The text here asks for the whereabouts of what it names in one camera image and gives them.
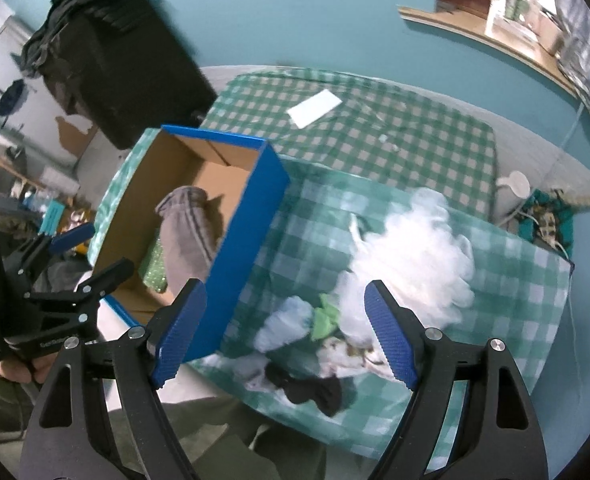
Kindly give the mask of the person's left hand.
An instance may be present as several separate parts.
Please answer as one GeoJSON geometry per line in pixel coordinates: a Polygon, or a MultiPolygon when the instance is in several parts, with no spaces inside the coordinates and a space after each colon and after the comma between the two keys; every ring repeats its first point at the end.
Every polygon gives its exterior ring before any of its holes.
{"type": "Polygon", "coordinates": [[[30,366],[18,359],[7,358],[0,361],[0,377],[10,382],[18,382],[18,384],[30,384],[30,382],[43,384],[52,364],[53,356],[42,356],[42,358],[35,359],[30,366]]]}

